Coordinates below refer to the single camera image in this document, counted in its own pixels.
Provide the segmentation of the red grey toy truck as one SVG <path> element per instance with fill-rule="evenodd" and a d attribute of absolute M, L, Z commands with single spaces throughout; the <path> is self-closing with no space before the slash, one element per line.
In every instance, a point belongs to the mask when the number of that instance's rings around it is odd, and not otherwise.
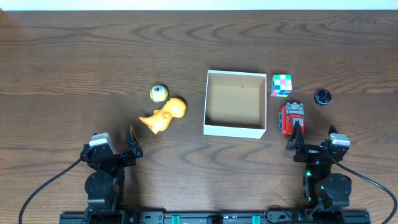
<path fill-rule="evenodd" d="M 298 121 L 302 132 L 305 132 L 303 103 L 287 102 L 279 111 L 279 130 L 282 135 L 291 135 L 294 125 Z"/>

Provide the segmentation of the black round knob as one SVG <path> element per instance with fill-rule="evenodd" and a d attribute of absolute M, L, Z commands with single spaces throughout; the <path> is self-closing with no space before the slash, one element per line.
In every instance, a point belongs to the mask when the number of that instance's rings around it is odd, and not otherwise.
<path fill-rule="evenodd" d="M 314 100 L 316 104 L 320 106 L 325 106 L 332 101 L 332 95 L 328 90 L 321 89 L 315 93 Z"/>

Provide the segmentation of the multicolour puzzle cube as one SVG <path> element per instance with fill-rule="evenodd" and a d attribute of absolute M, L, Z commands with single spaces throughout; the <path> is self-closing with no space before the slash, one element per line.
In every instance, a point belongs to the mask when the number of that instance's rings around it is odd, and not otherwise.
<path fill-rule="evenodd" d="M 288 97 L 293 90 L 292 76 L 290 74 L 273 75 L 271 81 L 271 96 Z"/>

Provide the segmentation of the orange toy dinosaur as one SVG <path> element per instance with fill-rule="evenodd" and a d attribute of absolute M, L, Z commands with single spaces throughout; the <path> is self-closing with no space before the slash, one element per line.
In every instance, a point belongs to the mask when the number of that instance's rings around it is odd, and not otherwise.
<path fill-rule="evenodd" d="M 154 110 L 150 117 L 140 117 L 139 119 L 154 133 L 165 131 L 173 118 L 185 116 L 187 106 L 179 98 L 171 98 L 159 110 Z"/>

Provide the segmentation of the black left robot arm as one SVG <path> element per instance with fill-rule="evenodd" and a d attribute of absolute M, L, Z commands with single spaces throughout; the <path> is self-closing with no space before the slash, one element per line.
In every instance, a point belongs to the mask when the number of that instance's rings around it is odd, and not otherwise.
<path fill-rule="evenodd" d="M 108 133 L 95 133 L 83 146 L 80 158 L 95 170 L 85 182 L 89 209 L 94 212 L 115 212 L 124 208 L 125 168 L 136 165 L 143 156 L 133 127 L 127 131 L 127 151 L 115 154 Z"/>

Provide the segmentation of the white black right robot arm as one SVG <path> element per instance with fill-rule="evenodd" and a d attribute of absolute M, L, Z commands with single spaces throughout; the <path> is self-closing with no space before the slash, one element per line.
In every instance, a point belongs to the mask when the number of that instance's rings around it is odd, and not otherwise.
<path fill-rule="evenodd" d="M 339 210 L 349 205 L 352 181 L 343 174 L 332 173 L 333 164 L 342 161 L 351 145 L 347 135 L 340 134 L 331 125 L 328 139 L 320 145 L 306 144 L 299 122 L 285 147 L 294 151 L 293 160 L 306 164 L 303 174 L 303 193 L 320 210 Z"/>

